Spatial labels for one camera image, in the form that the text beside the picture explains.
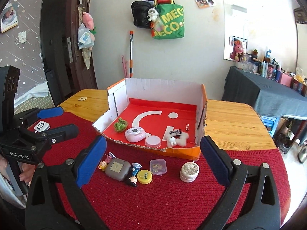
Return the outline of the person's left hand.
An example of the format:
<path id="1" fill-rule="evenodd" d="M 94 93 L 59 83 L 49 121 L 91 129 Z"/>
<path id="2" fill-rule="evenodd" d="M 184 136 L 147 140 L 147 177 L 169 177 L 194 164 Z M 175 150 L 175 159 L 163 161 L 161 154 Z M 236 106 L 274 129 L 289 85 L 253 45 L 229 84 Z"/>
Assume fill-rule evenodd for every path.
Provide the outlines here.
<path id="1" fill-rule="evenodd" d="M 34 172 L 35 172 L 35 165 L 30 165 L 28 163 L 23 163 L 21 166 L 21 174 L 19 176 L 19 180 L 27 183 L 28 185 L 31 184 Z"/>

